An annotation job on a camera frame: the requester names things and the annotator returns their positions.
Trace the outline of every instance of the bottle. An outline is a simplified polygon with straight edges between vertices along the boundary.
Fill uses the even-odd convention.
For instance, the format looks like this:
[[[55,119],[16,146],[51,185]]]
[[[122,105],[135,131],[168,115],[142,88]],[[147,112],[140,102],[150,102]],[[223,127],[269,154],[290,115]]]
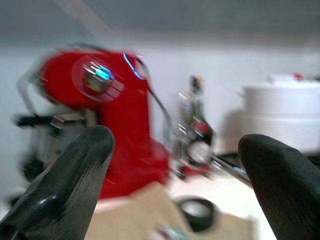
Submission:
[[[210,148],[214,131],[206,121],[203,114],[203,84],[200,76],[192,76],[189,91],[189,118],[188,125],[189,143],[186,146],[186,157],[192,165],[206,165],[210,163]]]

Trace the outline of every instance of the white pot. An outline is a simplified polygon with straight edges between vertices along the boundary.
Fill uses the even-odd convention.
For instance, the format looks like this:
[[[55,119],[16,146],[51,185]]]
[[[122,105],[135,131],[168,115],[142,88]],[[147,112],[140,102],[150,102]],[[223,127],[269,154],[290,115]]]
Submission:
[[[245,111],[249,114],[318,115],[320,84],[315,82],[264,82],[243,87]]]
[[[245,113],[244,134],[263,134],[304,154],[320,152],[320,114],[315,117],[265,117]]]

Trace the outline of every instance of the white wall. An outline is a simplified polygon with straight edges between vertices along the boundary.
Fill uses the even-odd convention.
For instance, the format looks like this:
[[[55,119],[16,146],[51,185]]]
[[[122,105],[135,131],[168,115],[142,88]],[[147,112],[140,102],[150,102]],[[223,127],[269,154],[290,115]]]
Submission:
[[[96,39],[75,24],[76,20],[65,17],[63,11],[54,10],[59,17],[53,25],[59,27],[53,33],[45,28],[45,24],[36,28],[31,24],[28,31],[21,27],[21,32],[0,28],[0,200],[24,184],[17,164],[29,149],[29,131],[19,129],[11,122],[14,114],[26,112],[16,82],[34,61],[66,43],[97,43],[110,49],[135,50],[142,54],[152,76],[154,91],[174,123],[177,122],[178,92],[187,89],[190,75],[202,75],[206,84],[204,114],[217,132],[216,148],[220,152],[235,151],[241,137],[239,111],[242,99],[237,93],[241,92],[242,85],[264,81],[270,73],[320,73],[318,36],[113,32],[103,39]],[[64,16],[63,20],[59,20],[60,15]],[[50,105],[34,91],[31,94],[37,109],[47,112]],[[152,122],[153,134],[161,141],[163,117],[155,104]]]

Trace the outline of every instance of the white container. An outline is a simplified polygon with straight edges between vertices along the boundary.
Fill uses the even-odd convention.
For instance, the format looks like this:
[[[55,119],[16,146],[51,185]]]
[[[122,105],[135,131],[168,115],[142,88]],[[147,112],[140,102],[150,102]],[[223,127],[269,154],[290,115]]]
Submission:
[[[304,154],[320,152],[318,117],[264,117],[245,114],[244,133],[263,134],[277,139]]]
[[[264,82],[245,86],[245,111],[253,115],[318,115],[320,84]]]

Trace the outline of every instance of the red coffee machine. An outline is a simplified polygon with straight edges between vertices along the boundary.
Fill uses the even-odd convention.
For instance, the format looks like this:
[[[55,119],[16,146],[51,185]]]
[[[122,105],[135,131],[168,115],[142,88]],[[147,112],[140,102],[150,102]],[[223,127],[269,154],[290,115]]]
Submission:
[[[36,75],[35,83],[47,99],[90,122],[82,114],[89,111],[95,119],[90,124],[104,125],[113,132],[115,149],[100,198],[125,196],[150,182],[166,184],[168,180],[169,152],[150,137],[148,97],[155,95],[143,68],[134,54],[77,49],[48,58]],[[63,121],[72,116],[65,114]],[[61,119],[53,117],[50,124]]]

